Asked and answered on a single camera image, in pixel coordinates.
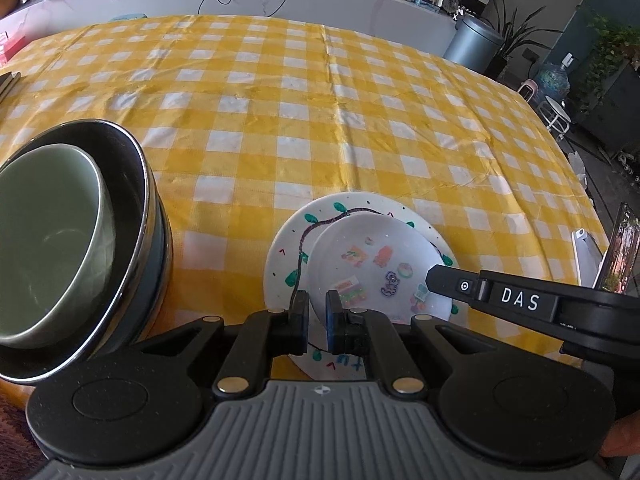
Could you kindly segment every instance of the yellow checkered tablecloth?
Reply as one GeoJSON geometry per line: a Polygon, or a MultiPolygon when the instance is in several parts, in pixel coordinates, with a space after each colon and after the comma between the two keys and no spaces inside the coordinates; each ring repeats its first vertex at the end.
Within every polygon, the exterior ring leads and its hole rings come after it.
{"type": "MultiPolygon", "coordinates": [[[[79,118],[115,121],[142,144],[175,245],[152,333],[204,314],[238,323],[262,309],[279,227],[343,190],[416,210],[469,270],[575,283],[572,230],[607,243],[523,99],[407,46],[274,18],[169,16],[38,40],[9,68],[22,80],[0,105],[2,158],[79,118]]],[[[470,312],[469,323],[557,355],[557,341],[507,322],[470,312]]],[[[295,370],[281,358],[274,373],[295,370]]]]}

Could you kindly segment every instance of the gray ribbed panel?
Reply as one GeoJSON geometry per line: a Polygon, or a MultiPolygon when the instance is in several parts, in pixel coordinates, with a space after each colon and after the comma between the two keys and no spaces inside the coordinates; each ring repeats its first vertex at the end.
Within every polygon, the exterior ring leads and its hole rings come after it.
{"type": "Polygon", "coordinates": [[[270,381],[251,400],[220,404],[183,448],[155,462],[87,470],[50,462],[38,480],[606,480],[589,462],[518,472],[469,456],[428,408],[393,400],[375,383],[270,381]]]}

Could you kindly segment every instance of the human hand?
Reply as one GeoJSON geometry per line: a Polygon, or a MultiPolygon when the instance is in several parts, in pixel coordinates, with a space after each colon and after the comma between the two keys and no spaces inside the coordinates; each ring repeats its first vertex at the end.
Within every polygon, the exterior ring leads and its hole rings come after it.
{"type": "Polygon", "coordinates": [[[640,453],[640,412],[617,420],[607,435],[602,456],[631,456],[640,453]]]}

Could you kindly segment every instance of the wall outlet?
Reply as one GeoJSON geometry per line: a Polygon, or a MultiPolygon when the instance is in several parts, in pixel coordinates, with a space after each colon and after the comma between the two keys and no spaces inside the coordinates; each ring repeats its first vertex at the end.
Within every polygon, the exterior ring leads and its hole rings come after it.
{"type": "Polygon", "coordinates": [[[537,60],[540,59],[540,56],[535,52],[533,52],[533,50],[531,50],[530,48],[524,49],[524,52],[522,53],[522,57],[532,63],[535,63],[537,60]]]}

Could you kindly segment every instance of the silver rivet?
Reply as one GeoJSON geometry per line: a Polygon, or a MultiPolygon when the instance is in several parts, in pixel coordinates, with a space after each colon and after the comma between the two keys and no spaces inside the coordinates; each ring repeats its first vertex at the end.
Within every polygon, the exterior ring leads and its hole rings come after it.
{"type": "Polygon", "coordinates": [[[224,394],[239,394],[249,387],[244,377],[225,377],[218,381],[218,389],[224,394]]]}
{"type": "Polygon", "coordinates": [[[413,377],[400,377],[394,381],[393,387],[399,394],[416,394],[424,388],[424,383],[413,377]]]}

